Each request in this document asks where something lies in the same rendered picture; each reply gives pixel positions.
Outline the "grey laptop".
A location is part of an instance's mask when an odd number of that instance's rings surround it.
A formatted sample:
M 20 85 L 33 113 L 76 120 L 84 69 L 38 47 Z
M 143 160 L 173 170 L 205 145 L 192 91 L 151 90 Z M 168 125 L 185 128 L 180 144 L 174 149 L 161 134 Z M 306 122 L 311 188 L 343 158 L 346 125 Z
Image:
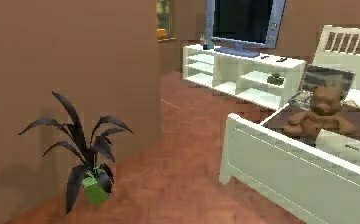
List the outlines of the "grey laptop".
M 354 72 L 310 64 L 302 76 L 298 91 L 288 100 L 288 103 L 309 110 L 311 96 L 318 86 L 337 88 L 340 91 L 340 100 L 343 101 L 348 95 L 355 76 Z

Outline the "small dark green object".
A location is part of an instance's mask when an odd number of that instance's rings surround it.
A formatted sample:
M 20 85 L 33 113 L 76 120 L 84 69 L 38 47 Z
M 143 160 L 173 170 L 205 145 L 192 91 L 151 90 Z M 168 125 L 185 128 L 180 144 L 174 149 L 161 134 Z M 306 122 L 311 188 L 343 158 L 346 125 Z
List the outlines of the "small dark green object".
M 284 78 L 281 77 L 278 73 L 272 74 L 267 78 L 267 82 L 273 85 L 282 85 L 284 83 Z

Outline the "white bed frame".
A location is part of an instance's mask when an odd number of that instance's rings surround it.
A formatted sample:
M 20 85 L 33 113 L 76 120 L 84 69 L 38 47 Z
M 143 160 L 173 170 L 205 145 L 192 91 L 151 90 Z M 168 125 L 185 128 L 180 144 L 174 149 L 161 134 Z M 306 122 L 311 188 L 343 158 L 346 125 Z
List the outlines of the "white bed frame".
M 314 57 L 354 71 L 351 89 L 360 90 L 360 54 L 326 49 L 331 37 L 358 41 L 360 28 L 324 26 Z M 345 109 L 354 138 L 327 132 L 314 147 L 266 127 L 284 111 L 259 124 L 228 115 L 219 181 L 235 177 L 307 224 L 360 224 L 360 109 Z

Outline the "brown teddy bear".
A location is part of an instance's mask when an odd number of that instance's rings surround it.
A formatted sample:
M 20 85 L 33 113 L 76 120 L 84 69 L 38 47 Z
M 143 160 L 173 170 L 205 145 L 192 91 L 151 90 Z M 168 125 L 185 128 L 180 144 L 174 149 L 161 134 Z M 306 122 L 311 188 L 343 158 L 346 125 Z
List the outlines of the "brown teddy bear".
M 333 86 L 318 86 L 310 99 L 310 109 L 293 114 L 282 131 L 288 136 L 316 138 L 322 129 L 353 135 L 356 127 L 340 114 L 341 91 Z

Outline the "white pillow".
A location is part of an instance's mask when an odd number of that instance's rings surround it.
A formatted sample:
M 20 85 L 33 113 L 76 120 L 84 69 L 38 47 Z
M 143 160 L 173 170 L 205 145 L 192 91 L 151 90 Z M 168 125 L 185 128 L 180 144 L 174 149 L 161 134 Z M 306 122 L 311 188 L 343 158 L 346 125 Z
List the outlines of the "white pillow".
M 344 103 L 348 106 L 360 109 L 360 90 L 350 89 Z

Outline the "blue framed television set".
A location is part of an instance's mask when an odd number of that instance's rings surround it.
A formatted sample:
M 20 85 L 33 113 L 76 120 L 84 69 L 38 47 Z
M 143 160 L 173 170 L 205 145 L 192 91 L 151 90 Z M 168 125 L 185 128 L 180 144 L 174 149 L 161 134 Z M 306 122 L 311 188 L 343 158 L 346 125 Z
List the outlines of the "blue framed television set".
M 248 47 L 274 49 L 286 0 L 206 0 L 204 36 L 214 50 L 255 58 Z

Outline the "white television shelf unit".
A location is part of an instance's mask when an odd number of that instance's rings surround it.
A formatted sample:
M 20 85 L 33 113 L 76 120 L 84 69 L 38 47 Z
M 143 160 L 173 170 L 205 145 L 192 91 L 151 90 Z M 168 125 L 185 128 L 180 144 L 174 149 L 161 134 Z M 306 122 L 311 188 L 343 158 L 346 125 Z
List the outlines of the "white television shelf unit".
M 204 50 L 200 44 L 183 48 L 183 79 L 241 100 L 277 110 L 297 92 L 306 61 L 261 53 L 248 58 Z M 284 78 L 280 86 L 267 78 L 278 73 Z

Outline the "small teal bottle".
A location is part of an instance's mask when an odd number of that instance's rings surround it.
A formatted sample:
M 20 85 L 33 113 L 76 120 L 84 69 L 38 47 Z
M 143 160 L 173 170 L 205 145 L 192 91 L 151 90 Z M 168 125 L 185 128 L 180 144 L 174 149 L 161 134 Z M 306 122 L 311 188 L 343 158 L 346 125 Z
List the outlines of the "small teal bottle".
M 204 50 L 213 50 L 214 43 L 211 39 L 206 38 L 204 35 L 200 36 L 200 45 L 203 47 Z

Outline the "dark house plant green pot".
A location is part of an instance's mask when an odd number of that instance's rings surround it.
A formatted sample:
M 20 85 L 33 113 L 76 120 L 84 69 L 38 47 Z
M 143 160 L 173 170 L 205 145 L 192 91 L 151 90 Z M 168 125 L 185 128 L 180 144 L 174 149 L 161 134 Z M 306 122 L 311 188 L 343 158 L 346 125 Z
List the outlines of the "dark house plant green pot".
M 104 203 L 108 199 L 115 183 L 114 174 L 106 163 L 98 163 L 98 155 L 101 154 L 115 162 L 109 136 L 124 131 L 133 133 L 133 131 L 122 120 L 114 116 L 101 116 L 91 131 L 90 141 L 87 142 L 82 123 L 73 104 L 57 92 L 52 92 L 52 95 L 66 110 L 71 123 L 60 123 L 56 119 L 48 117 L 39 118 L 26 126 L 20 135 L 34 127 L 46 125 L 55 127 L 72 140 L 71 143 L 58 141 L 42 154 L 45 156 L 56 147 L 64 147 L 81 161 L 80 165 L 71 169 L 66 184 L 65 214 L 69 214 L 76 203 L 80 189 L 84 190 L 88 201 L 93 205 Z

